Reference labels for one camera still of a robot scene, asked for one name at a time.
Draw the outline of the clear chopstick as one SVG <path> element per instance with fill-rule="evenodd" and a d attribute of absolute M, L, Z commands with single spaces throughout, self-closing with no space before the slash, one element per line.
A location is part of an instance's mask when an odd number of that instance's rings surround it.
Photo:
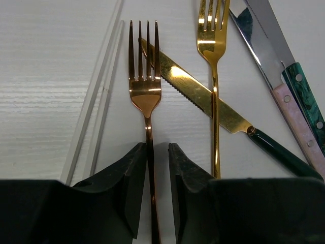
<path fill-rule="evenodd" d="M 114 34 L 113 44 L 109 50 L 108 61 L 105 66 L 106 69 L 104 72 L 104 85 L 103 85 L 103 89 L 102 89 L 102 93 L 98 105 L 95 124 L 93 127 L 92 137 L 88 149 L 88 154 L 86 158 L 82 179 L 89 178 L 90 176 L 94 175 L 95 172 L 103 130 L 104 130 L 106 117 L 107 117 L 108 106 L 109 106 L 110 83 L 115 68 L 115 62 L 116 62 L 117 52 L 119 48 L 119 41 L 121 38 L 123 27 L 124 27 L 124 21 L 121 20 L 118 25 L 117 32 Z"/>
<path fill-rule="evenodd" d="M 79 118 L 73 133 L 69 151 L 64 163 L 60 181 L 66 185 L 70 185 L 73 179 L 74 171 L 78 162 L 78 157 L 87 131 L 88 123 L 91 118 L 92 109 L 96 101 L 96 97 L 100 88 L 102 77 L 104 75 L 105 64 L 108 60 L 108 48 L 112 43 L 112 33 L 117 26 L 117 20 L 122 10 L 123 1 L 116 1 L 113 13 L 105 32 L 99 54 L 93 69 L 91 80 L 84 98 L 84 102 L 79 114 Z"/>

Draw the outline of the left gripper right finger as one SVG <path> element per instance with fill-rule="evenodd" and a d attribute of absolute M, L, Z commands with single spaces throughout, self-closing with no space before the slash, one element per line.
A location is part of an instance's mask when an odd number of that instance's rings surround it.
<path fill-rule="evenodd" d="M 169 144 L 177 243 L 324 243 L 324 184 L 312 178 L 215 179 Z"/>

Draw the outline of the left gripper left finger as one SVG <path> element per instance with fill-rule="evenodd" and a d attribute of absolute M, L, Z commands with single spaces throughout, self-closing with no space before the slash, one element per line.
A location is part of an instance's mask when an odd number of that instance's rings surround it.
<path fill-rule="evenodd" d="M 1 243 L 132 243 L 138 236 L 146 144 L 74 186 L 1 180 Z"/>

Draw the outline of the gold fork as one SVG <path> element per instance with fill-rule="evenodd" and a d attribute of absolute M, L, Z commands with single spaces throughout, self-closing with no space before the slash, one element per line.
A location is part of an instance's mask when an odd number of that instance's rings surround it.
<path fill-rule="evenodd" d="M 221 178 L 219 150 L 219 83 L 217 65 L 226 50 L 230 1 L 201 0 L 198 16 L 197 48 L 212 72 L 212 175 Z"/>

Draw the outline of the copper fork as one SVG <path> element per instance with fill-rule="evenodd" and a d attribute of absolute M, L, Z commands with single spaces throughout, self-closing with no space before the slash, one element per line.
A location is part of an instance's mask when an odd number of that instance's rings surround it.
<path fill-rule="evenodd" d="M 142 30 L 139 29 L 139 47 L 138 47 L 138 79 L 135 77 L 135 59 L 133 43 L 133 22 L 129 24 L 129 42 L 128 42 L 128 77 L 129 77 L 129 94 L 132 103 L 143 113 L 146 131 L 147 145 L 147 163 L 149 172 L 150 185 L 150 202 L 151 202 L 151 242 L 161 243 L 159 221 L 157 212 L 157 200 L 155 189 L 154 173 L 154 148 L 151 116 L 153 110 L 161 101 L 161 72 L 159 58 L 159 34 L 158 23 L 155 23 L 155 44 L 154 44 L 154 76 L 151 74 L 150 62 L 150 26 L 147 25 L 147 59 L 146 59 L 146 78 L 143 75 L 142 60 Z"/>

